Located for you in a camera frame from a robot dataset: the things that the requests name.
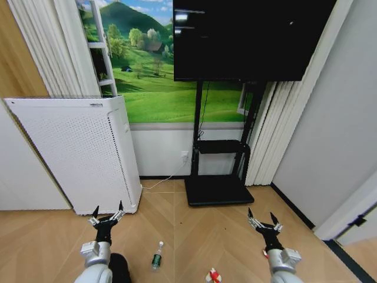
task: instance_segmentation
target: black cable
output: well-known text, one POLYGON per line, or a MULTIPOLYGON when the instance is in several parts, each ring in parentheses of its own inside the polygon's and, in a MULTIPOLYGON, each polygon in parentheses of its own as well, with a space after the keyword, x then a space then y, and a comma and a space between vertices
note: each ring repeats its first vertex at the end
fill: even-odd
POLYGON ((199 131, 198 131, 198 139, 200 140, 200 137, 202 135, 204 135, 204 131, 201 130, 201 126, 203 125, 203 121, 204 121, 204 113, 206 112, 206 106, 207 106, 207 98, 208 98, 208 90, 210 89, 210 81, 208 82, 208 86, 207 86, 207 94, 206 94, 206 101, 204 102, 204 107, 203 107, 203 115, 201 116, 201 123, 200 123, 200 127, 199 127, 199 131))

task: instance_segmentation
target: power cord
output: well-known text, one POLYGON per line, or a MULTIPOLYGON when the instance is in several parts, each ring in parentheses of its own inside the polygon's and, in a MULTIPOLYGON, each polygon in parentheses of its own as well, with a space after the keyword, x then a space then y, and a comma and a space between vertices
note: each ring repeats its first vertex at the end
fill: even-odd
POLYGON ((156 187, 157 185, 161 184, 162 182, 164 182, 164 181, 166 181, 166 180, 169 180, 171 177, 173 177, 175 174, 177 174, 178 171, 181 170, 181 169, 183 168, 183 166, 186 165, 188 159, 189 159, 189 158, 186 156, 185 159, 184 159, 184 161, 183 161, 183 164, 182 164, 182 165, 177 169, 177 171, 175 171, 175 172, 174 172, 169 178, 166 178, 166 179, 164 179, 164 180, 159 181, 157 184, 153 185, 152 187, 142 187, 142 188, 143 188, 143 189, 146 189, 146 190, 150 190, 150 189, 153 189, 154 187, 156 187))
POLYGON ((203 109, 203 115, 201 116, 201 123, 200 123, 200 127, 199 127, 199 131, 198 131, 198 139, 200 140, 200 137, 202 135, 204 135, 204 131, 201 130, 201 126, 203 125, 203 121, 204 121, 204 114, 206 112, 206 106, 207 106, 207 98, 208 98, 208 90, 210 89, 210 81, 208 82, 208 86, 207 86, 207 94, 206 94, 206 101, 204 102, 204 109, 203 109))

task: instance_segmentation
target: green bottle label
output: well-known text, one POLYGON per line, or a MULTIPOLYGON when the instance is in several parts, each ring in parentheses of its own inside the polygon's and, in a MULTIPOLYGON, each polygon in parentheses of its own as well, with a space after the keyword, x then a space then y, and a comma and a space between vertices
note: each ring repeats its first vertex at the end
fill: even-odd
POLYGON ((160 265, 161 265, 161 255, 155 254, 153 256, 153 259, 152 259, 152 264, 153 265, 157 265, 158 267, 160 267, 160 265))

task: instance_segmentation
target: herringbone floor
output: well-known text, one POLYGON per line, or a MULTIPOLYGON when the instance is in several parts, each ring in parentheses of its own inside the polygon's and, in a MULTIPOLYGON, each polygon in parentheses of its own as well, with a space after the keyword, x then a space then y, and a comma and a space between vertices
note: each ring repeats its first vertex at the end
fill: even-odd
MULTIPOLYGON (((304 282, 358 281, 270 187, 250 191, 254 215, 269 221, 271 210, 285 226, 281 243, 300 251, 304 282)), ((138 212, 125 215, 112 235, 112 251, 126 256, 133 282, 204 282, 211 267, 225 283, 269 282, 264 242, 247 222, 247 206, 190 208, 182 180, 145 190, 138 212), (152 273, 160 240, 163 264, 152 273)), ((72 211, 0 212, 0 282, 73 282, 83 270, 81 244, 94 237, 87 218, 72 211)))

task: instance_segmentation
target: black tv stand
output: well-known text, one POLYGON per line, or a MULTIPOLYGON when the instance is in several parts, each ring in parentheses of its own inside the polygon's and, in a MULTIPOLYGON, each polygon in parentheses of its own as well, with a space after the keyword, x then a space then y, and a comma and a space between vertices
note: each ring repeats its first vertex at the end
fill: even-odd
POLYGON ((245 187, 250 159, 250 147, 247 144, 247 138, 253 129, 266 82, 247 84, 246 87, 253 87, 253 98, 241 140, 199 140, 203 82, 197 82, 191 175, 185 180, 187 201, 190 206, 235 205, 254 202, 253 196, 245 187), (200 153, 235 153, 232 173, 229 175, 199 175, 200 153), (238 173, 242 154, 245 154, 245 159, 240 179, 238 173))

